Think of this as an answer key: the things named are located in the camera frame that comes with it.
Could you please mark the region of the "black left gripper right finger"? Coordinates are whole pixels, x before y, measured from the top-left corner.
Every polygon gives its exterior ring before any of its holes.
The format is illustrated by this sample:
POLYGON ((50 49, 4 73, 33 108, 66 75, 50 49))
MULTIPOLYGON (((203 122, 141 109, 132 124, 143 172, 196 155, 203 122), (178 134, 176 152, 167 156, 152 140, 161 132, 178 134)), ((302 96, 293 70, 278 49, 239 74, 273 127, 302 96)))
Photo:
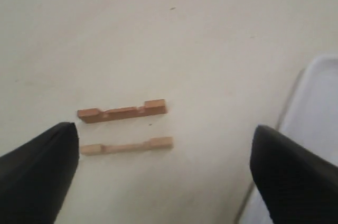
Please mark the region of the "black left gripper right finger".
POLYGON ((250 170, 273 223, 337 223, 337 167, 259 125, 250 170))

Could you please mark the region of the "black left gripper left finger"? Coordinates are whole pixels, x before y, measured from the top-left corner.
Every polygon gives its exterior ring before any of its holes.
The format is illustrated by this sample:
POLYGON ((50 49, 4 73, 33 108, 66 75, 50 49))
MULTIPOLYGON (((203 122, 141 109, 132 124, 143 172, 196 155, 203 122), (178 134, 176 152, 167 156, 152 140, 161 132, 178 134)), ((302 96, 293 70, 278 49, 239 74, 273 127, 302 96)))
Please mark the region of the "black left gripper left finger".
POLYGON ((54 223, 78 163, 79 137, 70 122, 1 156, 1 223, 54 223))

